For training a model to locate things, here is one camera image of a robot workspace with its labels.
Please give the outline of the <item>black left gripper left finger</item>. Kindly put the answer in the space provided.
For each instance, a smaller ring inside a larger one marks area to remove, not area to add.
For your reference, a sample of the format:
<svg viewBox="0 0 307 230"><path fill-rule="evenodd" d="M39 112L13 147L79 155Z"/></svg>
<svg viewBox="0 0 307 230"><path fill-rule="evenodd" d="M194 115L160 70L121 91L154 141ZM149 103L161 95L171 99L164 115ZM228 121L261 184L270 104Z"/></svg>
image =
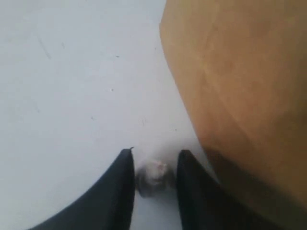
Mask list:
<svg viewBox="0 0 307 230"><path fill-rule="evenodd" d="M123 149L81 197L35 230L128 230L135 197L132 149Z"/></svg>

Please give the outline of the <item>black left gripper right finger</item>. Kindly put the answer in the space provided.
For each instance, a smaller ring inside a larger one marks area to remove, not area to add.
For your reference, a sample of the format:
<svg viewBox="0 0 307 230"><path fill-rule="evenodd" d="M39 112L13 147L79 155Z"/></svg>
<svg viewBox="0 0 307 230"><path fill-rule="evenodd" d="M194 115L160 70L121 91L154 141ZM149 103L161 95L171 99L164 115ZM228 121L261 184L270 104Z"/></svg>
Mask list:
<svg viewBox="0 0 307 230"><path fill-rule="evenodd" d="M177 159L177 200L184 230L278 230L226 193L189 150Z"/></svg>

